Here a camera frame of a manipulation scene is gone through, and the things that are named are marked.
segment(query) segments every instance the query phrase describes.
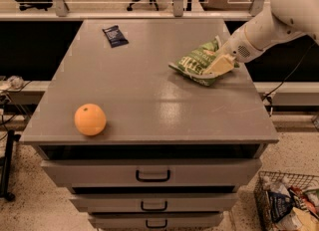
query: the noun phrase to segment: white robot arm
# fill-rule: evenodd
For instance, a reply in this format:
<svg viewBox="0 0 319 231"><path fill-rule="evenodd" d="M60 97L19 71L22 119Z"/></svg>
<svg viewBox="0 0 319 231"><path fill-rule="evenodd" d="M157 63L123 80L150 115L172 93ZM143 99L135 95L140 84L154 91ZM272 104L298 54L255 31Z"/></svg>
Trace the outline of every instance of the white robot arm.
<svg viewBox="0 0 319 231"><path fill-rule="evenodd" d="M270 5L238 28L220 51L247 63L270 47L303 35L319 45L319 0L270 0Z"/></svg>

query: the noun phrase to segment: black wire basket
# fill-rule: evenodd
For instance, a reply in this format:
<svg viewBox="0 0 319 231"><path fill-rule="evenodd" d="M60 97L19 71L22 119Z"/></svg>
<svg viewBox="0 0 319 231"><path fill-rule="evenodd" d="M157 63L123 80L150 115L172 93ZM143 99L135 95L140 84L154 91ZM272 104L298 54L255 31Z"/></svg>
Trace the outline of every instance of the black wire basket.
<svg viewBox="0 0 319 231"><path fill-rule="evenodd" d="M268 193L262 189L262 181L264 176L268 176L272 182L281 180L283 177L287 177L291 185L301 189L305 189L310 186L319 186L319 176L271 171L259 172L258 180L254 189L254 196L257 204L261 230L277 231L278 229L274 226L274 223L271 220Z"/></svg>

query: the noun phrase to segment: drawer handle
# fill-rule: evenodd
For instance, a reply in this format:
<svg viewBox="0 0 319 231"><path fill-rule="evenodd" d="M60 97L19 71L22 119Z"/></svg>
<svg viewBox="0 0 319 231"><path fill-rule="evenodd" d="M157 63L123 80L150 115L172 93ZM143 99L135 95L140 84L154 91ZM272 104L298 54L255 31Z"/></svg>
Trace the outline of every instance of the drawer handle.
<svg viewBox="0 0 319 231"><path fill-rule="evenodd" d="M149 220L146 220L146 226L147 226L147 228L158 228L158 229L165 228L167 226L167 220L165 220L165 224L163 226L151 226L149 224Z"/></svg>
<svg viewBox="0 0 319 231"><path fill-rule="evenodd" d="M141 209L144 211L165 211L165 210L167 210L167 201L164 203L164 206L161 209L146 209L144 207L144 202L142 201L141 202Z"/></svg>
<svg viewBox="0 0 319 231"><path fill-rule="evenodd" d="M162 179L145 179L145 178L140 178L140 172L137 170L136 172L136 179L139 182L166 182L170 179L170 170L167 171L166 178Z"/></svg>

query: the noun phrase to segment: floor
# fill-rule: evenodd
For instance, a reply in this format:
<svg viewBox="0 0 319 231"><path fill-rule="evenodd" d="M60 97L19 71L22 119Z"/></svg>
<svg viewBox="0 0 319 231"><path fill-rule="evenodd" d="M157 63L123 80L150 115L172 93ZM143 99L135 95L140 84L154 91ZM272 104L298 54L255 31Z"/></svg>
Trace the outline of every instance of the floor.
<svg viewBox="0 0 319 231"><path fill-rule="evenodd" d="M318 175L319 132L313 115L274 115L280 140L268 145L261 156L261 170ZM57 188L40 167L41 158L28 145L14 146L10 191L12 202L0 199L0 230L5 231L93 231L87 214L69 202L69 191ZM258 231L257 206L253 196L257 175L239 189L239 200L218 227L176 229L178 231Z"/></svg>

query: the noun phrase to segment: drawer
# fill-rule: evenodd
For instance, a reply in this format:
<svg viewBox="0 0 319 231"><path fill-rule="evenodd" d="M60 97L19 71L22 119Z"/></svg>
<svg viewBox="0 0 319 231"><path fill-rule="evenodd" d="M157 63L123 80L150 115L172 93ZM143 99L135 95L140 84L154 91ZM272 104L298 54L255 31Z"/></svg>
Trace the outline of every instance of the drawer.
<svg viewBox="0 0 319 231"><path fill-rule="evenodd" d="M99 214L90 215L94 228L148 228L212 227L223 218L222 213L173 213L173 214Z"/></svg>
<svg viewBox="0 0 319 231"><path fill-rule="evenodd" d="M88 194L70 201L80 212L209 212L227 211L236 193Z"/></svg>
<svg viewBox="0 0 319 231"><path fill-rule="evenodd" d="M247 184L259 159L44 160L57 186L218 186Z"/></svg>

